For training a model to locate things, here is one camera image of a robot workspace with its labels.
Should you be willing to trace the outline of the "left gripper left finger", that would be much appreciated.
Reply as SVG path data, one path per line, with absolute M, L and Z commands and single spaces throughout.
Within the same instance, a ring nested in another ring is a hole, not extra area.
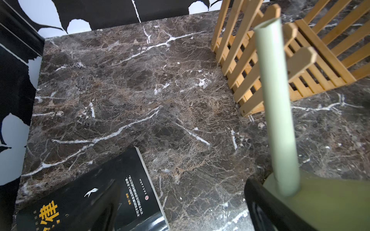
M 94 198 L 82 203 L 69 223 L 70 231 L 111 231 L 117 214 L 121 186 L 111 180 L 98 189 Z

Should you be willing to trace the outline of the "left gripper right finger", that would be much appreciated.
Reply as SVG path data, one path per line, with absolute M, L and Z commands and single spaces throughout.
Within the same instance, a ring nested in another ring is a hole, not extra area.
M 300 177 L 284 185 L 276 177 L 264 184 L 248 178 L 244 195 L 256 231 L 315 231 L 318 224 L 318 177 Z

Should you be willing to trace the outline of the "green watering can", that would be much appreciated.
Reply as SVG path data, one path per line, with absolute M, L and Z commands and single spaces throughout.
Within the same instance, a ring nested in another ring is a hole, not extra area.
M 279 18 L 255 28 L 261 92 L 265 106 L 273 172 L 269 177 L 284 185 L 300 177 L 317 177 L 299 168 L 288 88 L 288 69 Z M 315 231 L 367 231 L 370 228 L 368 182 L 318 177 L 318 224 Z

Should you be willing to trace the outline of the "wooden slatted two-tier shelf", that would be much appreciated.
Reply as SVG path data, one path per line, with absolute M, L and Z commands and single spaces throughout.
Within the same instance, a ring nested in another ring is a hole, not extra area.
M 320 38 L 319 33 L 349 5 L 349 1 L 337 1 L 310 27 L 310 22 L 327 4 L 327 1 L 318 1 L 303 19 L 283 26 L 292 101 L 349 85 L 370 74 L 370 65 L 365 63 L 370 56 L 369 44 L 348 56 L 343 55 L 370 34 L 370 24 L 366 22 L 345 36 L 350 26 L 369 14 L 369 1 L 361 1 L 359 6 Z M 234 101 L 240 105 L 244 117 L 265 109 L 255 27 L 269 19 L 279 18 L 281 14 L 277 4 L 268 7 L 265 12 L 260 10 L 261 5 L 261 1 L 223 1 L 211 43 L 216 60 L 227 77 L 228 87 L 234 92 Z

